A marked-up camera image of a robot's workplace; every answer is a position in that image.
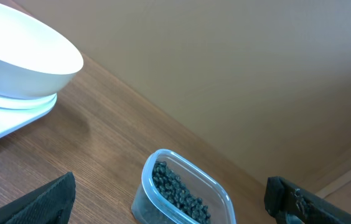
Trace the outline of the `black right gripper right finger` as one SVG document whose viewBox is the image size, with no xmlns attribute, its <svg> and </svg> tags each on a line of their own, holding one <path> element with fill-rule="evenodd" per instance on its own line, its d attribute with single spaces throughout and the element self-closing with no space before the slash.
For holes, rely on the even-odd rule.
<svg viewBox="0 0 351 224">
<path fill-rule="evenodd" d="M 264 207 L 277 224 L 351 224 L 351 214 L 283 177 L 269 177 Z"/>
</svg>

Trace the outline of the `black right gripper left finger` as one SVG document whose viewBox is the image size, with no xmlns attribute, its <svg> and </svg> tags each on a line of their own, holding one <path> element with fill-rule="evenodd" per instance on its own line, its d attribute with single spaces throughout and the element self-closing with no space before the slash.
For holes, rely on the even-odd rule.
<svg viewBox="0 0 351 224">
<path fill-rule="evenodd" d="M 76 197 L 72 172 L 0 208 L 0 224 L 67 224 Z"/>
</svg>

